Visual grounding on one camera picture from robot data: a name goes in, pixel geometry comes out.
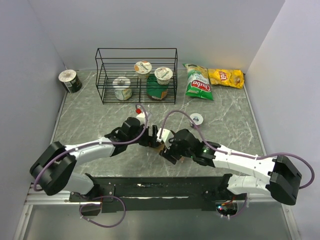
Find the brown cardboard box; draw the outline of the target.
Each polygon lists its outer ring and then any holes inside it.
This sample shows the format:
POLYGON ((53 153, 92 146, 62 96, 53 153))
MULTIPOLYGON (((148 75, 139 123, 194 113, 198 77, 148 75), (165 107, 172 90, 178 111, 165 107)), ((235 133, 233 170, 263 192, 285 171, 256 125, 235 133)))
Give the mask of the brown cardboard box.
POLYGON ((164 143, 161 143, 154 149, 162 158, 169 161, 173 165, 180 162, 183 163, 185 158, 181 155, 173 154, 169 149, 166 148, 164 143))

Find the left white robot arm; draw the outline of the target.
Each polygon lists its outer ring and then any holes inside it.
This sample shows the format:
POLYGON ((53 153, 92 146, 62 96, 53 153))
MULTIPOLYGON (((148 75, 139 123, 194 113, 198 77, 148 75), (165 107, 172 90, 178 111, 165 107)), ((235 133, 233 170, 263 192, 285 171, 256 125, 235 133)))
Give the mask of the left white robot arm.
POLYGON ((94 201, 102 190, 96 179, 88 173, 74 172, 76 164, 114 157, 123 153, 129 145, 156 148, 158 127, 145 125, 145 120, 129 117, 119 127, 103 137, 78 145, 63 145, 59 141, 51 143, 29 172, 34 185, 48 196, 60 191, 70 191, 82 195, 87 201, 94 201))

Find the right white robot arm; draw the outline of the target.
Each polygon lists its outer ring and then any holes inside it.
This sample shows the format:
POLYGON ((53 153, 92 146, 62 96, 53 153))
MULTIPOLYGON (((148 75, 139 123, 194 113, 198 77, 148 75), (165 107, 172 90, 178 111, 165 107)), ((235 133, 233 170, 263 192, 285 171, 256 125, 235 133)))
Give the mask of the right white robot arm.
POLYGON ((164 144, 160 155, 173 164, 181 158, 191 158, 201 166, 241 173, 231 175, 218 187, 223 199, 241 194, 261 194, 270 195, 289 206, 297 202, 302 175, 284 155, 260 159, 258 155, 235 151, 215 142, 200 141, 188 129, 176 133, 160 129, 156 137, 164 144))

